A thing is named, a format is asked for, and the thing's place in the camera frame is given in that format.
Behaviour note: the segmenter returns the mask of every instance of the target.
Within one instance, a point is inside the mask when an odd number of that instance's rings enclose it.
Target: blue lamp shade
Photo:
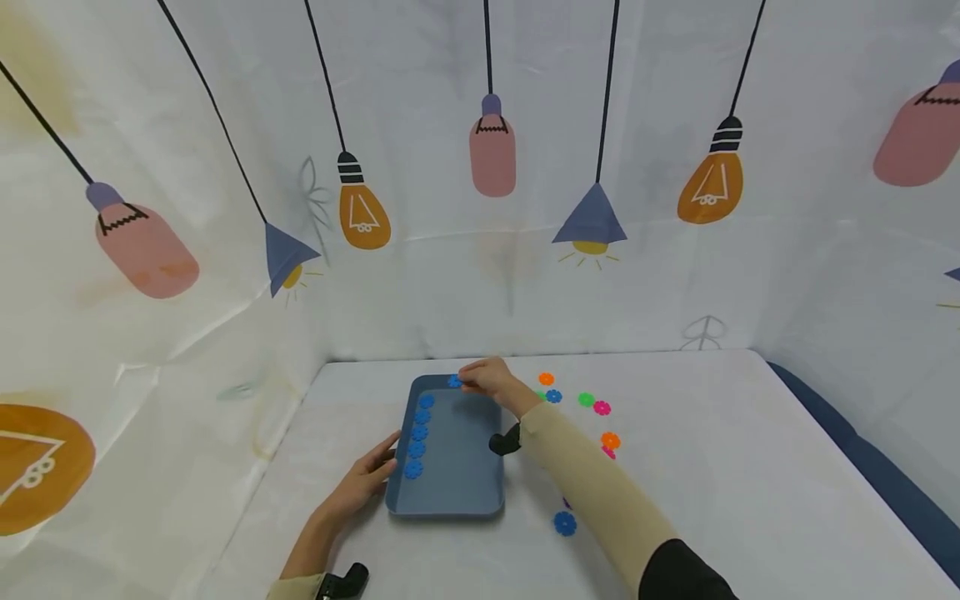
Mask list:
[[[566,218],[564,226],[557,231],[553,243],[557,242],[595,242],[612,244],[627,239],[620,222],[613,214],[613,207],[607,198],[607,192],[599,183],[595,183],[586,196]]]
[[[944,76],[940,78],[941,84],[960,83],[960,60],[955,60],[944,71]]]
[[[270,295],[276,296],[283,282],[299,265],[320,256],[300,240],[275,228],[267,226],[267,270],[270,272]]]

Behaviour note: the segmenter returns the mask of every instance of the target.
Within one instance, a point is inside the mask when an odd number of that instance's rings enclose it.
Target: black device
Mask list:
[[[495,433],[490,436],[488,443],[490,450],[494,454],[506,456],[520,450],[520,421],[510,428],[505,435]]]
[[[320,581],[320,589],[317,590],[315,600],[359,598],[363,594],[369,579],[370,570],[360,563],[352,564],[343,577],[327,573],[324,579]]]

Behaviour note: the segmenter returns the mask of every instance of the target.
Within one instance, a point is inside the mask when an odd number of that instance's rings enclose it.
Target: beige sleeve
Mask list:
[[[270,586],[270,592],[267,593],[267,600],[313,600],[317,597],[320,581],[324,579],[325,574],[274,581]]]
[[[599,441],[546,402],[520,420],[520,445],[550,473],[627,587],[639,589],[654,551],[677,537],[660,510],[600,449]]]

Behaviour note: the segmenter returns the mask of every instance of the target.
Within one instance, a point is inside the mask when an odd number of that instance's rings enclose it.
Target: white table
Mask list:
[[[598,440],[681,536],[740,598],[960,598],[859,472],[748,350],[511,358],[543,389],[555,374],[559,407]],[[303,521],[348,465],[399,427],[410,383],[464,360],[325,366],[241,519],[205,597],[263,598]],[[577,402],[590,392],[600,417]],[[335,572],[372,573],[365,598],[457,600],[636,598],[581,526],[553,529],[564,509],[545,472],[507,457],[504,514],[491,522],[397,522],[380,506],[344,541]]]

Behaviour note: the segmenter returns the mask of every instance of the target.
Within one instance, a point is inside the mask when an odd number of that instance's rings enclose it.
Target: black cord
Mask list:
[[[253,192],[253,186],[250,185],[250,178],[247,177],[247,171],[244,170],[243,163],[240,162],[240,155],[237,154],[237,149],[233,146],[233,140],[230,139],[230,132],[227,130],[227,123],[224,122],[224,115],[220,113],[220,107],[217,106],[217,100],[213,97],[213,92],[210,90],[210,85],[206,82],[204,72],[200,70],[200,65],[197,64],[197,59],[193,56],[193,51],[190,50],[189,44],[186,43],[186,38],[183,37],[183,32],[180,30],[180,26],[177,25],[177,21],[174,20],[174,16],[170,14],[170,9],[167,8],[167,3],[164,2],[164,0],[156,0],[156,3],[160,5],[160,9],[163,11],[163,14],[166,15],[167,21],[170,23],[170,27],[172,27],[174,33],[177,34],[177,38],[180,40],[183,50],[186,51],[186,56],[190,58],[190,62],[193,63],[194,70],[197,71],[197,75],[200,76],[200,81],[204,84],[206,95],[210,98],[210,104],[213,105],[213,111],[217,113],[217,118],[220,119],[220,127],[223,128],[224,135],[227,137],[227,144],[230,146],[230,151],[233,152],[233,159],[236,160],[237,167],[240,168],[240,175],[243,176],[243,181],[247,185],[247,189],[250,191],[250,197],[253,198],[253,204],[256,206],[256,211],[260,213],[260,219],[266,223],[267,217],[263,214],[263,208],[260,208],[260,202],[256,199],[256,194]]]
[[[607,59],[607,91],[603,98],[603,122],[600,125],[600,150],[597,152],[597,177],[600,182],[600,168],[603,166],[603,145],[607,141],[607,111],[610,109],[610,85],[613,78],[613,48],[616,45],[616,22],[620,18],[620,0],[613,0],[613,24],[610,29],[610,57]]]
[[[324,68],[324,80],[326,81],[326,93],[330,95],[330,107],[333,108],[333,120],[337,122],[337,135],[340,136],[340,148],[347,151],[347,144],[344,142],[344,130],[340,127],[340,113],[337,112],[337,101],[333,99],[333,86],[330,85],[330,74],[326,72],[326,60],[324,60],[324,49],[320,47],[320,36],[317,35],[317,23],[313,20],[313,11],[310,10],[310,0],[303,0],[306,7],[307,18],[310,19],[310,29],[313,30],[313,40],[317,42],[317,54],[320,55],[320,66]]]
[[[754,42],[756,42],[756,32],[760,29],[760,19],[763,17],[763,9],[767,6],[767,0],[760,0],[760,10],[756,12],[756,23],[754,23],[754,32],[750,35],[750,45],[747,46],[747,56],[743,59],[743,66],[740,67],[740,79],[736,82],[736,91],[733,93],[733,103],[730,105],[730,116],[736,110],[736,101],[740,99],[740,88],[743,87],[743,78],[747,75],[747,65],[750,63],[750,55],[754,52]]]
[[[493,94],[493,57],[490,51],[490,0],[483,0],[483,24],[487,34],[487,93]]]
[[[80,177],[84,178],[84,181],[86,181],[87,184],[93,183],[93,178],[89,173],[86,172],[86,169],[82,164],[80,164],[80,161],[77,160],[77,157],[73,156],[73,153],[70,152],[70,149],[66,147],[66,144],[63,143],[63,140],[60,139],[60,136],[57,135],[57,132],[54,131],[53,126],[51,126],[50,123],[43,117],[43,114],[40,113],[39,108],[36,107],[36,105],[30,99],[30,96],[27,95],[27,92],[23,91],[23,88],[20,87],[20,84],[16,82],[16,79],[14,79],[11,72],[7,70],[7,66],[4,65],[2,60],[0,60],[0,71],[3,71],[7,81],[10,82],[10,85],[12,85],[13,89],[16,90],[17,95],[19,95],[24,104],[27,105],[27,108],[30,109],[30,112],[34,114],[36,120],[39,121],[40,125],[43,126],[43,129],[47,131],[47,134],[53,138],[54,142],[60,146],[60,149],[63,150],[63,153],[66,155],[66,157],[70,160],[70,162],[73,163],[73,167],[77,169],[77,172],[80,173]]]

